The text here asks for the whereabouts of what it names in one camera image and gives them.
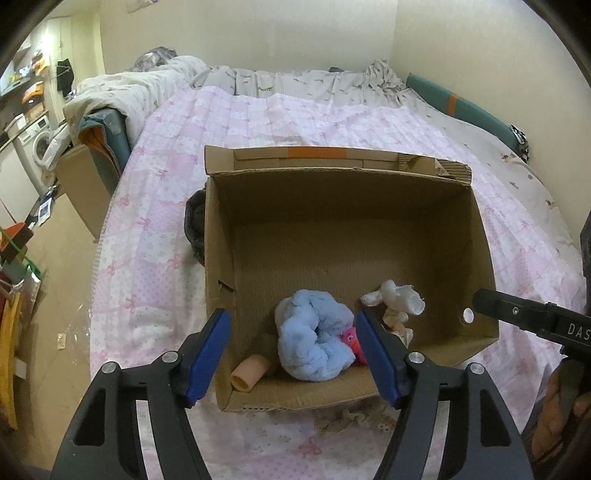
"gray bedsheet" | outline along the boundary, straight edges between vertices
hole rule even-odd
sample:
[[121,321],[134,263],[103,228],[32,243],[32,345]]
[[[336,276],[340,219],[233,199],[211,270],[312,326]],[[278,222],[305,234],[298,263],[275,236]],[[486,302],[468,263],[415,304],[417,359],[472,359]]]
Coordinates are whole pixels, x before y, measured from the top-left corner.
[[365,72],[270,73],[262,70],[210,67],[191,82],[193,87],[215,86],[231,95],[266,98],[274,93],[295,96],[334,106],[401,106],[397,93],[406,85],[388,63],[375,60]]

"red object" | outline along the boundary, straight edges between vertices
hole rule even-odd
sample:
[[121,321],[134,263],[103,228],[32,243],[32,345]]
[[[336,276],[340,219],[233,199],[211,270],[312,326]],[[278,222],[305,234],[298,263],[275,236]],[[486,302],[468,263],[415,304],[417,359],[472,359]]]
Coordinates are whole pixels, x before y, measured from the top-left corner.
[[340,339],[343,341],[343,343],[349,345],[349,348],[353,350],[353,353],[355,354],[357,360],[359,360],[360,363],[364,365],[368,364],[368,361],[365,359],[365,355],[361,350],[361,344],[357,339],[357,330],[355,329],[355,327],[351,327],[350,329],[345,330],[341,335]]
[[0,240],[0,260],[11,262],[14,260],[18,251],[10,244],[5,235],[14,242],[14,244],[22,249],[33,236],[24,222],[15,223],[14,225],[4,229],[2,239]]

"light blue towel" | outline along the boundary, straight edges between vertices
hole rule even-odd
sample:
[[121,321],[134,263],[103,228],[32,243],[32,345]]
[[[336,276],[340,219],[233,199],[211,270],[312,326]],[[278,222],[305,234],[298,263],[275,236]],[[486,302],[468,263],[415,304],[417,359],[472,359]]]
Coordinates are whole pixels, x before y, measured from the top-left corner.
[[353,313],[330,293],[298,290],[275,309],[281,366],[298,380],[330,380],[355,361],[340,340],[353,326]]

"blue gripper pad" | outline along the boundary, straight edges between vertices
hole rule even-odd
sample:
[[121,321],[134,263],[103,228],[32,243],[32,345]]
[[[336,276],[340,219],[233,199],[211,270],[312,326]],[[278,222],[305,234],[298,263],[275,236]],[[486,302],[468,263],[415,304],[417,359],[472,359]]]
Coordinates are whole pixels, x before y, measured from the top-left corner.
[[364,312],[359,312],[355,316],[355,330],[379,395],[390,405],[395,406],[400,399],[396,370]]
[[189,387],[185,393],[188,406],[193,407],[197,400],[201,400],[207,393],[222,352],[230,338],[230,332],[230,314],[226,310],[221,310],[217,322],[207,334],[201,350],[191,365]]

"small plush toy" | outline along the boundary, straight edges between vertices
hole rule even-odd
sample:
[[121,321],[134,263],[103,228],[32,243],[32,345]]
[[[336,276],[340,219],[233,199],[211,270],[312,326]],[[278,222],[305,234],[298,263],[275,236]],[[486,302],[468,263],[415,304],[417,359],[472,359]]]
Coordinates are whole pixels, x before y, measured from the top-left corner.
[[330,380],[355,362],[341,341],[353,313],[325,291],[298,290],[275,308],[277,351],[283,370],[298,380]]
[[379,290],[370,292],[361,297],[361,303],[366,307],[375,307],[384,302],[387,305],[384,313],[384,323],[398,335],[404,345],[413,339],[413,330],[406,328],[404,323],[408,321],[408,315],[420,315],[425,309],[425,302],[414,291],[412,285],[398,287],[393,280],[386,280]]
[[343,332],[343,335],[341,335],[340,339],[345,344],[349,345],[349,348],[353,350],[353,353],[355,354],[357,360],[359,360],[360,363],[364,365],[368,364],[368,361],[365,359],[365,355],[363,354],[363,350],[361,350],[361,344],[359,343],[359,340],[357,340],[357,331],[355,330],[355,327],[351,327],[350,329],[345,330]]

